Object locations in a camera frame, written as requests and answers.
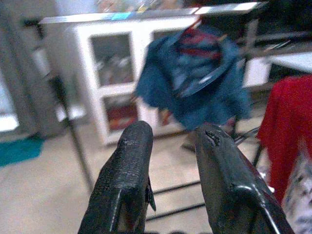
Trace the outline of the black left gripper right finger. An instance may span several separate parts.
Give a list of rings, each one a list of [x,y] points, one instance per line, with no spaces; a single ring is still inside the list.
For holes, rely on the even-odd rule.
[[[221,128],[195,129],[195,154],[214,234],[292,234],[266,182]]]

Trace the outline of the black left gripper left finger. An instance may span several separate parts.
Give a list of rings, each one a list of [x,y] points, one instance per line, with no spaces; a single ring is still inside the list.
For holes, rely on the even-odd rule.
[[[124,129],[99,172],[78,233],[144,233],[147,208],[156,209],[149,178],[152,147],[153,131],[147,122]]]

